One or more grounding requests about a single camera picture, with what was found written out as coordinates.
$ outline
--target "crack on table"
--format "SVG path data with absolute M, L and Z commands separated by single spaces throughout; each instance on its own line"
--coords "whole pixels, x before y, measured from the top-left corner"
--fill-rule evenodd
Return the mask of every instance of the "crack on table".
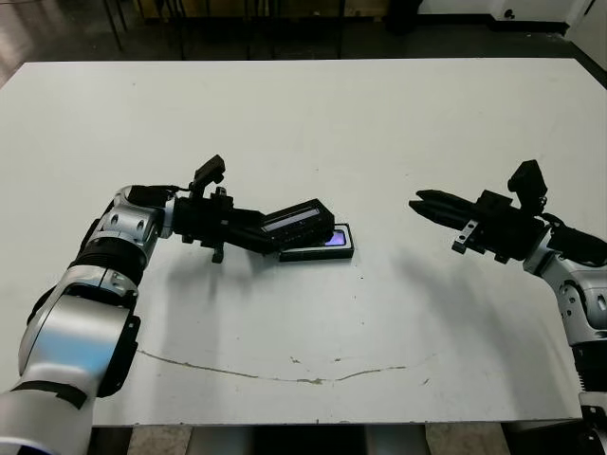
M 260 379 L 260 380 L 275 381 L 275 382 L 305 383 L 305 384 L 311 384 L 314 386 L 320 386 L 324 383 L 341 382 L 341 381 L 345 381 L 347 379 L 351 379 L 353 377 L 363 376 L 365 374 L 384 373 L 384 372 L 389 372 L 391 370 L 407 370 L 407 369 L 419 367 L 419 366 L 425 364 L 428 360 L 430 360 L 434 356 L 436 356 L 436 353 L 434 353 L 432 355 L 428 355 L 421 362 L 416 363 L 414 365 L 396 365 L 396 366 L 392 366 L 392 367 L 374 368 L 371 370 L 363 370 L 361 372 L 351 373 L 346 376 L 342 376 L 342 377 L 338 377 L 338 378 L 317 377 L 316 379 L 309 379 L 309 378 L 288 379 L 288 378 L 282 378 L 282 377 L 260 376 L 260 375 L 256 375 L 256 374 L 233 372 L 231 370 L 222 370 L 220 368 L 206 367 L 204 365 L 195 365 L 195 364 L 189 363 L 189 362 L 179 362 L 177 360 L 172 360 L 171 358 L 150 354 L 147 351 L 144 351 L 142 349 L 137 349 L 137 352 L 142 355 L 145 355 L 147 357 L 158 360 L 160 362 L 169 363 L 171 365 L 177 365 L 177 366 L 185 367 L 185 368 L 192 368 L 194 370 L 204 370 L 204 371 L 212 372 L 212 373 L 229 374 L 232 376 L 246 377 L 248 379 Z

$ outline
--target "white table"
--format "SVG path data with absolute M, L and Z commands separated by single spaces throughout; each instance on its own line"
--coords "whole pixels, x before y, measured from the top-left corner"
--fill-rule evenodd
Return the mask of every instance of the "white table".
M 0 91 L 0 388 L 29 310 L 113 191 L 187 184 L 214 154 L 238 207 L 319 197 L 351 263 L 161 241 L 136 355 L 97 425 L 579 416 L 556 300 L 406 207 L 507 193 L 537 158 L 548 208 L 607 236 L 607 96 L 549 59 L 26 64 Z

